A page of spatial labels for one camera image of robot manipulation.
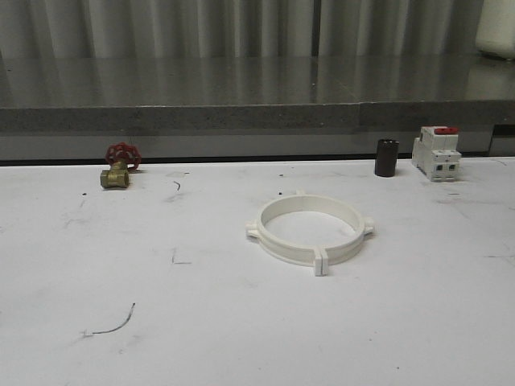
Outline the dark brown cylindrical coupling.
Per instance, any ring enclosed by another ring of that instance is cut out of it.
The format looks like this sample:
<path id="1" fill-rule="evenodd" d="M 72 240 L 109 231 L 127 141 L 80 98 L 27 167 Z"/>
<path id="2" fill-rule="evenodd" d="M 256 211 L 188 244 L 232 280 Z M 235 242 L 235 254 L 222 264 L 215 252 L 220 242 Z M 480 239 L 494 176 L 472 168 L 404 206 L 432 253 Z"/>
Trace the dark brown cylindrical coupling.
<path id="1" fill-rule="evenodd" d="M 376 176 L 394 177 L 398 160 L 399 141 L 394 139 L 380 139 L 377 142 L 377 153 L 374 166 Z"/>

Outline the white container on counter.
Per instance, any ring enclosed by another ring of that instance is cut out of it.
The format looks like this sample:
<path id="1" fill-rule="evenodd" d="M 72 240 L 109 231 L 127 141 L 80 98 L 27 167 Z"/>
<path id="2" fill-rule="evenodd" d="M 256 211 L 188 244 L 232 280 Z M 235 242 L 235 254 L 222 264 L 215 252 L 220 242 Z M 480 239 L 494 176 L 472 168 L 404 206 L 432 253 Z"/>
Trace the white container on counter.
<path id="1" fill-rule="evenodd" d="M 514 11 L 514 0 L 484 0 L 476 31 L 478 51 L 514 59 Z"/>

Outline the white half pipe clamp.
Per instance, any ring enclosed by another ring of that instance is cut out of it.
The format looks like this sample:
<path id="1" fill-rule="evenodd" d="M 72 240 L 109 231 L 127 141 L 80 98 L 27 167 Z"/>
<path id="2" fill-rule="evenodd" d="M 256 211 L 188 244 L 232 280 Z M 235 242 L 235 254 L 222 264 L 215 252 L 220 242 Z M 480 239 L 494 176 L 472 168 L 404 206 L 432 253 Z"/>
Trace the white half pipe clamp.
<path id="1" fill-rule="evenodd" d="M 374 231 L 375 223 L 365 217 L 351 204 L 322 195 L 294 195 L 296 208 L 301 211 L 315 211 L 336 217 L 348 224 L 353 234 L 347 241 L 329 244 L 302 244 L 295 250 L 293 262 L 296 265 L 314 269 L 316 276 L 326 276 L 331 265 L 338 265 L 354 257 L 361 249 L 365 237 Z"/>
<path id="2" fill-rule="evenodd" d="M 271 256 L 290 264 L 310 266 L 316 276 L 325 276 L 329 271 L 328 253 L 321 245 L 294 244 L 266 229 L 270 220 L 296 211 L 323 212 L 322 195 L 296 194 L 283 196 L 268 202 L 257 214 L 257 219 L 245 225 L 248 237 L 256 238 L 261 247 Z"/>

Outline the grey stone counter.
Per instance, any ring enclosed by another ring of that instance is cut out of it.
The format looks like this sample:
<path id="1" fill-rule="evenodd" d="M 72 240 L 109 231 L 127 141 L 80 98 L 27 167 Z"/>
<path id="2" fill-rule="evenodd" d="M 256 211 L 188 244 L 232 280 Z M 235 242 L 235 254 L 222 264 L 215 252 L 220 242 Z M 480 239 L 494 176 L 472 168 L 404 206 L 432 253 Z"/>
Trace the grey stone counter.
<path id="1" fill-rule="evenodd" d="M 1 160 L 364 158 L 424 125 L 514 153 L 514 65 L 481 55 L 1 62 Z"/>

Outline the white circuit breaker red switch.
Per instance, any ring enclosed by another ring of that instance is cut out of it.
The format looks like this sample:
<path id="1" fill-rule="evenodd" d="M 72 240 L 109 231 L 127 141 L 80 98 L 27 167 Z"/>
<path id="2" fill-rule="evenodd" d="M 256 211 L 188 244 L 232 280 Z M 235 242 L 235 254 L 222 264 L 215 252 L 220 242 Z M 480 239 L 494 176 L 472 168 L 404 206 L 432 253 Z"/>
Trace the white circuit breaker red switch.
<path id="1" fill-rule="evenodd" d="M 411 162 L 431 182 L 455 181 L 461 159 L 458 140 L 457 127 L 422 126 L 414 139 Z"/>

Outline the brass valve red handwheel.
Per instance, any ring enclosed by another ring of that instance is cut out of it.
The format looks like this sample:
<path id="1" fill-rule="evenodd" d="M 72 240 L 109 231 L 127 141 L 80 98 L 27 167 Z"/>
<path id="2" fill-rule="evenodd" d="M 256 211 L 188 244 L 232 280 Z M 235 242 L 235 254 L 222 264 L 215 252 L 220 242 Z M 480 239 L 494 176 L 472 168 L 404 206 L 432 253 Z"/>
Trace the brass valve red handwheel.
<path id="1" fill-rule="evenodd" d="M 129 174 L 138 169 L 142 156 L 136 146 L 119 142 L 108 147 L 105 160 L 109 169 L 101 172 L 101 186 L 105 189 L 127 188 L 130 184 Z"/>

